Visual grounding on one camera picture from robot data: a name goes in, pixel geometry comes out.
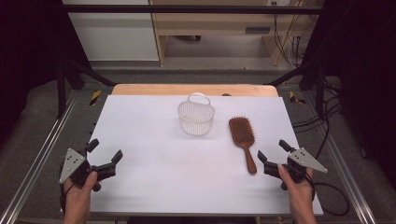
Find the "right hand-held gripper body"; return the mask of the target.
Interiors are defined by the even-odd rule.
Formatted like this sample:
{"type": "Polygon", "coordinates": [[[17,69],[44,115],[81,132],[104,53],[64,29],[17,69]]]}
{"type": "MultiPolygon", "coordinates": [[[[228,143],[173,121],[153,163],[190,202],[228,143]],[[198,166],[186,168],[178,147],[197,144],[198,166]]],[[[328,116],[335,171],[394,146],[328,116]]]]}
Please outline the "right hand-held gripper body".
{"type": "MultiPolygon", "coordinates": [[[[313,170],[327,173],[328,169],[323,166],[317,159],[315,159],[310,153],[304,148],[291,148],[287,149],[289,153],[287,162],[283,163],[284,168],[289,172],[292,180],[295,183],[299,183],[306,178],[306,169],[311,168],[313,170]]],[[[280,178],[277,164],[262,156],[262,163],[264,173],[272,177],[280,178]]]]}

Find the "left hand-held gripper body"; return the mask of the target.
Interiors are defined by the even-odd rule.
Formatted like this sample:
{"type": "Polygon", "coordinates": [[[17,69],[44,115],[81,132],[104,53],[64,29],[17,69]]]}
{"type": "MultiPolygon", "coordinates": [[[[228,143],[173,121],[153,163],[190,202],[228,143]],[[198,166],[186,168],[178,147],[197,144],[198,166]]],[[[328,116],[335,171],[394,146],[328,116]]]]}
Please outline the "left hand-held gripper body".
{"type": "Polygon", "coordinates": [[[97,183],[93,190],[99,191],[101,189],[100,181],[116,175],[117,155],[111,159],[109,163],[99,166],[90,165],[86,156],[72,148],[67,149],[64,162],[61,164],[61,172],[59,183],[63,184],[66,179],[70,178],[79,188],[81,188],[89,174],[96,172],[97,183]]]}

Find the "brown wooden hairbrush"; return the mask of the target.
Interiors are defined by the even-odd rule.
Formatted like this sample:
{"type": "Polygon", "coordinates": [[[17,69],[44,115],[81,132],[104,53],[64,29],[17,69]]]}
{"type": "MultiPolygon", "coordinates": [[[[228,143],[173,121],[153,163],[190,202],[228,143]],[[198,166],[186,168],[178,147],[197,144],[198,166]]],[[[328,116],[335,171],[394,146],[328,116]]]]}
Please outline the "brown wooden hairbrush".
{"type": "Polygon", "coordinates": [[[249,150],[255,142],[255,136],[249,120],[244,117],[232,118],[229,120],[229,127],[233,142],[244,150],[248,172],[256,174],[257,167],[249,150]]]}

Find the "white plastic basket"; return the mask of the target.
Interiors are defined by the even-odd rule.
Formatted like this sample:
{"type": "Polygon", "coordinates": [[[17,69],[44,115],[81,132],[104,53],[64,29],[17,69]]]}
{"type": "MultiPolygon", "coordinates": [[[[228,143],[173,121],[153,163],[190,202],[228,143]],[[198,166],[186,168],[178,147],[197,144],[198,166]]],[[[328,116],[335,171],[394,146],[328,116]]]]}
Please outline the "white plastic basket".
{"type": "Polygon", "coordinates": [[[215,108],[206,95],[194,92],[178,105],[177,114],[182,131],[192,136],[202,136],[212,128],[215,108]]]}

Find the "person's right hand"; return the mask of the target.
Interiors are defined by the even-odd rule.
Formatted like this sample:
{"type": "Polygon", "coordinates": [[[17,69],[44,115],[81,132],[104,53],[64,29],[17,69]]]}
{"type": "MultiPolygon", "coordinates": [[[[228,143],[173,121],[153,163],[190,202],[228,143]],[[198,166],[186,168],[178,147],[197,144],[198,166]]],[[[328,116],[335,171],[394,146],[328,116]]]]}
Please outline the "person's right hand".
{"type": "Polygon", "coordinates": [[[292,216],[314,216],[312,187],[310,184],[307,181],[297,184],[293,181],[290,173],[283,165],[279,164],[277,168],[289,192],[290,212],[292,216]]]}

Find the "person's left hand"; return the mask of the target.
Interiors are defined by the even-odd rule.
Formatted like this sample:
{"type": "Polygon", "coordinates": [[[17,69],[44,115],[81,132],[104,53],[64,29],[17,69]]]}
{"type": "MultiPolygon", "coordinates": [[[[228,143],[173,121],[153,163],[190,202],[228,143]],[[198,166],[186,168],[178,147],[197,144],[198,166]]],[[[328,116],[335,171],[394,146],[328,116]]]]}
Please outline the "person's left hand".
{"type": "Polygon", "coordinates": [[[98,174],[96,172],[91,172],[81,188],[76,187],[70,178],[64,181],[64,189],[66,191],[66,216],[89,216],[91,211],[91,192],[94,185],[97,183],[97,176],[98,174]]]}

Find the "wooden table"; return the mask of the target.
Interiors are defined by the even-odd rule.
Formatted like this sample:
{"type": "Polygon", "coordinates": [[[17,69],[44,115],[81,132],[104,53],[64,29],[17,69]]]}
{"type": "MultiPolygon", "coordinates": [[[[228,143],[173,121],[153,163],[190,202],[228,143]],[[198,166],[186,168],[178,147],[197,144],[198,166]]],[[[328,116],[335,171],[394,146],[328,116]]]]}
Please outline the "wooden table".
{"type": "Polygon", "coordinates": [[[189,95],[194,92],[208,96],[278,96],[274,86],[251,84],[118,84],[112,95],[189,95]]]}

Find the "black curtain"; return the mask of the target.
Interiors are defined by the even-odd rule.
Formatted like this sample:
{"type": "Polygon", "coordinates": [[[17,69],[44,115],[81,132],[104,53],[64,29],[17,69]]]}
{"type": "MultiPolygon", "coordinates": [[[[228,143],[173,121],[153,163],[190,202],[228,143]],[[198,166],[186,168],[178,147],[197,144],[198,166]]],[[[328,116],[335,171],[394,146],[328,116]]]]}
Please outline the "black curtain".
{"type": "Polygon", "coordinates": [[[324,0],[306,59],[340,21],[325,74],[341,79],[341,101],[356,135],[396,189],[396,0],[324,0]]]}
{"type": "Polygon", "coordinates": [[[0,144],[10,135],[31,89],[56,78],[59,63],[51,39],[63,56],[88,68],[88,58],[64,11],[41,9],[63,0],[0,0],[0,144]]]}

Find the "white cabinet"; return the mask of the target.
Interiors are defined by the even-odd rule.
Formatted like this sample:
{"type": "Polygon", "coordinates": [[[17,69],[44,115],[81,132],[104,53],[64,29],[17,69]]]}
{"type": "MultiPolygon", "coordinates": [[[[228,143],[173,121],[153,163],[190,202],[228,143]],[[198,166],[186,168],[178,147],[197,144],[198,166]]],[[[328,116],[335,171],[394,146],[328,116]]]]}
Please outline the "white cabinet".
{"type": "Polygon", "coordinates": [[[149,13],[69,13],[90,61],[158,61],[149,13]]]}

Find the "grey rectangular plate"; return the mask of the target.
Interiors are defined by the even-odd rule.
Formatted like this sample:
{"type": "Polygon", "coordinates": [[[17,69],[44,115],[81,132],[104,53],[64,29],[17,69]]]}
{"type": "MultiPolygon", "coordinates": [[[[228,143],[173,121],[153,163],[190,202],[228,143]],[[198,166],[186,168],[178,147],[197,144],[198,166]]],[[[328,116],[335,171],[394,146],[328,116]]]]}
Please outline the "grey rectangular plate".
{"type": "Polygon", "coordinates": [[[246,35],[267,35],[270,32],[271,32],[271,28],[265,26],[247,27],[245,29],[246,35]]]}

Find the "light wooden desk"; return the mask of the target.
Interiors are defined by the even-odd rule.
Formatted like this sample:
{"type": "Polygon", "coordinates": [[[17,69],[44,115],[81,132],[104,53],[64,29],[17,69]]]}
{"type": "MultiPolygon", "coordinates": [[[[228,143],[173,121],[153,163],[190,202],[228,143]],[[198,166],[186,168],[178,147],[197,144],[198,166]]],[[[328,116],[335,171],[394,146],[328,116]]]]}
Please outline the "light wooden desk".
{"type": "MultiPolygon", "coordinates": [[[[249,6],[249,7],[321,7],[326,0],[148,0],[152,6],[249,6]]],[[[154,13],[155,33],[159,38],[171,35],[246,35],[247,27],[270,27],[262,38],[271,62],[278,66],[286,61],[290,39],[311,36],[317,15],[272,14],[201,14],[154,13]]]]}

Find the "aluminium rail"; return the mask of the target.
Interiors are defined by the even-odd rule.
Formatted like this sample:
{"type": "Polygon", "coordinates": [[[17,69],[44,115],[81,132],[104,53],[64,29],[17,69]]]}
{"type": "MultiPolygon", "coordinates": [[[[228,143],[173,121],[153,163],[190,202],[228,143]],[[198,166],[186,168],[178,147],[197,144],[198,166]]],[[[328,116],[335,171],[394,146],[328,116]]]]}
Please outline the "aluminium rail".
{"type": "MultiPolygon", "coordinates": [[[[315,95],[310,91],[304,91],[303,96],[307,101],[309,113],[313,116],[319,117],[315,111],[315,95]]],[[[335,106],[334,100],[338,101],[336,95],[324,100],[324,121],[323,123],[318,121],[317,126],[314,128],[314,136],[318,140],[318,143],[311,147],[311,151],[317,155],[321,153],[323,148],[326,149],[327,155],[329,156],[330,161],[343,184],[347,198],[360,220],[360,224],[377,224],[375,216],[369,204],[366,202],[355,177],[351,173],[346,160],[342,156],[339,147],[336,145],[335,140],[330,134],[330,124],[327,118],[327,112],[329,110],[328,105],[335,106]]]]}
{"type": "Polygon", "coordinates": [[[0,224],[14,224],[26,199],[28,198],[38,176],[47,161],[65,123],[67,122],[71,111],[73,110],[76,100],[79,96],[79,91],[71,91],[70,96],[66,102],[66,108],[62,115],[55,120],[51,130],[44,141],[42,147],[38,151],[35,160],[33,161],[26,176],[22,180],[18,190],[14,194],[12,200],[6,207],[3,214],[0,216],[0,224]]]}

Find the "black frame strut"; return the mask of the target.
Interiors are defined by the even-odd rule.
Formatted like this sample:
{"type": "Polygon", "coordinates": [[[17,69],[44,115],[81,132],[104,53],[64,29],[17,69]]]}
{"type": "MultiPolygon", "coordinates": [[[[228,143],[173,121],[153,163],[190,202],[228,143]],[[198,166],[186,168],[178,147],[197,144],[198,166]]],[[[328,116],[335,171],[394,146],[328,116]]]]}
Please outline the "black frame strut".
{"type": "Polygon", "coordinates": [[[316,85],[316,100],[315,111],[321,119],[324,119],[324,81],[325,81],[325,66],[323,63],[315,63],[313,61],[302,64],[300,67],[295,68],[288,72],[286,75],[269,82],[271,86],[278,86],[283,82],[302,75],[299,87],[302,91],[309,91],[313,85],[316,85]]]}
{"type": "Polygon", "coordinates": [[[116,82],[102,77],[101,75],[94,72],[91,68],[85,67],[75,61],[68,60],[60,63],[56,69],[58,92],[58,119],[64,115],[66,110],[66,94],[64,80],[67,79],[73,90],[81,90],[85,85],[85,82],[80,76],[81,74],[88,75],[89,77],[109,87],[114,87],[117,85],[116,82]]]}

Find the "black horizontal frame bar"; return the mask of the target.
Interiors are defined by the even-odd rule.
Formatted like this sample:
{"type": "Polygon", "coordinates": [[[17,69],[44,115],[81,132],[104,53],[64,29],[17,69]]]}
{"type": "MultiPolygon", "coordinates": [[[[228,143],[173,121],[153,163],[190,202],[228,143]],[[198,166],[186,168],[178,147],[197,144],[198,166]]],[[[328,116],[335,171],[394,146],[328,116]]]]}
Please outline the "black horizontal frame bar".
{"type": "Polygon", "coordinates": [[[76,13],[206,13],[206,14],[299,14],[324,12],[322,7],[234,7],[234,6],[144,6],[144,5],[64,5],[76,13]]]}

